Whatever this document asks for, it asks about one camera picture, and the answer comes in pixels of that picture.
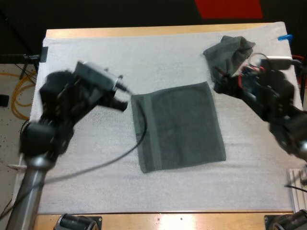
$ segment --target red panel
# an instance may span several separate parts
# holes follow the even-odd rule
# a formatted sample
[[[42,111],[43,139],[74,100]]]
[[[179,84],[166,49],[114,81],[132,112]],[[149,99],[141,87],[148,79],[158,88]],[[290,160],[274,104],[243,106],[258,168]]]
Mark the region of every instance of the red panel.
[[[202,18],[262,18],[259,0],[195,0]]]

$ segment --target blue clip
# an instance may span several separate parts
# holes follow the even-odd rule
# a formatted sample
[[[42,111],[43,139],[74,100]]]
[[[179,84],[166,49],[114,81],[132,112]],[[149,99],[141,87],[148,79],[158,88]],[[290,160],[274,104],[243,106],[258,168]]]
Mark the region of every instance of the blue clip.
[[[278,41],[283,41],[283,40],[288,40],[289,44],[291,44],[292,40],[293,40],[293,35],[287,34],[287,35],[283,35],[283,36],[278,37]]]

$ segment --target wooden table edge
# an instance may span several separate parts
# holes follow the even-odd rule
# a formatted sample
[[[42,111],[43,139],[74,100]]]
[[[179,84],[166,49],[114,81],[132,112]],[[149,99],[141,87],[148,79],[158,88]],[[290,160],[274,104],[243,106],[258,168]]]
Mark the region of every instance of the wooden table edge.
[[[220,32],[244,30],[271,23],[183,25],[183,26],[151,26],[151,27],[119,27],[119,28],[87,28],[87,29],[49,29],[46,38],[95,38],[123,37],[145,35],[175,35],[187,33]]]
[[[103,230],[265,230],[265,215],[292,212],[204,212],[204,213],[129,213],[85,214],[101,216]],[[60,215],[39,215],[34,230],[52,230]]]

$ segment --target crumpled gray cloth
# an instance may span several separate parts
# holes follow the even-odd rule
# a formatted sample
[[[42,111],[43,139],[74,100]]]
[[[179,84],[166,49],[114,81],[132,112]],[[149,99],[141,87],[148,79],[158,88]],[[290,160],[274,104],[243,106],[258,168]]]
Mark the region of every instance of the crumpled gray cloth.
[[[208,83],[132,96],[133,122],[139,140],[144,123],[136,100],[143,106],[148,121],[146,136],[138,147],[143,173],[226,160]]]
[[[233,75],[252,54],[254,45],[254,42],[249,42],[242,36],[223,36],[220,43],[206,49],[203,54],[207,59],[212,81],[215,82],[221,77],[215,67],[230,74],[230,76]]]

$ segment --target floor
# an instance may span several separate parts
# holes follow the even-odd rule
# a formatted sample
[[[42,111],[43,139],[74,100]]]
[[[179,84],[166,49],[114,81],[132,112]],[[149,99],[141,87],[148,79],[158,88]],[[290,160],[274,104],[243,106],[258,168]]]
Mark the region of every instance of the floor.
[[[29,71],[33,69],[33,66],[27,68]],[[0,64],[0,73],[14,73],[20,74],[21,70],[15,65]],[[7,77],[0,75],[0,94],[10,96],[9,106],[7,108],[0,107],[0,182],[1,195],[0,195],[0,212],[2,212],[5,206],[8,204],[12,197],[12,192],[15,184],[16,171],[8,168],[7,164],[18,164],[19,161],[19,131],[24,120],[21,120],[13,115],[11,112],[11,96],[16,84],[18,83],[18,77]],[[30,103],[33,98],[34,87],[22,92],[19,95],[19,102],[22,104]],[[19,109],[24,115],[30,115],[31,107]],[[0,222],[0,229],[5,229],[7,218]]]

